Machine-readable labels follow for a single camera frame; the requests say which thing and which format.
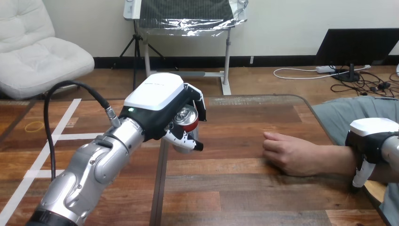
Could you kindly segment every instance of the tripod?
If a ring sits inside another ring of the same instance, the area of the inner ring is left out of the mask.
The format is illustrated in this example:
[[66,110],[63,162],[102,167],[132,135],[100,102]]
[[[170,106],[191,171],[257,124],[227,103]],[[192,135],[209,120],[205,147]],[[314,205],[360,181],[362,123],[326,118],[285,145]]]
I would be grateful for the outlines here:
[[[137,64],[138,64],[138,59],[140,59],[140,46],[138,44],[139,41],[143,41],[143,38],[138,34],[137,29],[136,29],[136,21],[133,21],[133,25],[135,27],[135,34],[133,35],[132,40],[130,40],[129,44],[126,46],[126,48],[123,50],[122,54],[119,56],[119,58],[115,61],[115,63],[113,64],[113,66],[111,67],[111,69],[114,69],[116,66],[117,61],[120,61],[123,57],[123,54],[125,54],[126,50],[130,47],[130,45],[132,44],[133,41],[135,41],[135,59],[134,59],[134,63],[133,63],[133,90],[136,89],[136,73],[137,73]],[[152,45],[150,45],[148,43],[148,46],[154,50],[154,52],[156,52],[161,59],[165,59],[164,56],[158,52]]]

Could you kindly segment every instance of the white chair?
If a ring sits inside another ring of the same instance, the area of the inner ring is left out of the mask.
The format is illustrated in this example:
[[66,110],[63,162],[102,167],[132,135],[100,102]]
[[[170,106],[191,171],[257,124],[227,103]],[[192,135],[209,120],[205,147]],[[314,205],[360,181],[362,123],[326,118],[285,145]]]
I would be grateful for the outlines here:
[[0,90],[14,99],[41,94],[94,68],[79,46],[55,38],[41,0],[0,0]]

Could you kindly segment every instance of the white wall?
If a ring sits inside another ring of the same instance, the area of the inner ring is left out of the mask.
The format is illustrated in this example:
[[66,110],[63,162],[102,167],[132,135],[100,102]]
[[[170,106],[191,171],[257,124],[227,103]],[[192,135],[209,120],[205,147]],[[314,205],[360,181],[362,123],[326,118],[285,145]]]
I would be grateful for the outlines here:
[[[94,57],[118,56],[132,37],[133,23],[122,16],[124,0],[43,1],[56,36]],[[315,55],[329,28],[379,27],[399,27],[399,0],[249,0],[248,21],[232,30],[231,54]],[[151,36],[149,41],[165,56],[224,56],[225,37]],[[130,48],[126,56],[132,54]],[[391,54],[399,55],[399,44]]]

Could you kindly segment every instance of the solar panel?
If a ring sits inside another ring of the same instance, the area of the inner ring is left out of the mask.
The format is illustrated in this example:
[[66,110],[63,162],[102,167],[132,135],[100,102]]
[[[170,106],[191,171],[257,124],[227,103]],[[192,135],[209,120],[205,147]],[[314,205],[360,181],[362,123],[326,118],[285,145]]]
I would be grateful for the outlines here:
[[140,27],[215,29],[233,23],[229,0],[142,0]]

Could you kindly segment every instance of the fist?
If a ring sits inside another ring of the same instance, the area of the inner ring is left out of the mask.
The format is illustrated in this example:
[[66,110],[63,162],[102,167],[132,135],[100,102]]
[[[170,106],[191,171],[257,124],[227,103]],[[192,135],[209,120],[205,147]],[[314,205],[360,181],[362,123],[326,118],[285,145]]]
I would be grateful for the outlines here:
[[309,141],[279,133],[263,134],[263,155],[291,176],[313,176],[322,172],[325,159],[320,147]]

